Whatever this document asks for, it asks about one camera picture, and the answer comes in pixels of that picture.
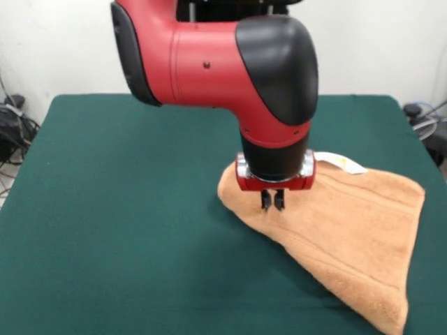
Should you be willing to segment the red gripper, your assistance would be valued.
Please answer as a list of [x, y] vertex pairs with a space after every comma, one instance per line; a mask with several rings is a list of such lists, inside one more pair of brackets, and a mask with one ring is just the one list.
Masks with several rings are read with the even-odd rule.
[[276, 190], [274, 195], [274, 205], [279, 210], [285, 209], [285, 192], [301, 191], [310, 189], [316, 176], [316, 159], [314, 152], [306, 150], [301, 168], [298, 173], [290, 179], [281, 181], [267, 181], [255, 177], [242, 152], [238, 153], [235, 159], [235, 175], [237, 183], [242, 191], [261, 191], [261, 209], [267, 211], [271, 207], [271, 195], [268, 190]]

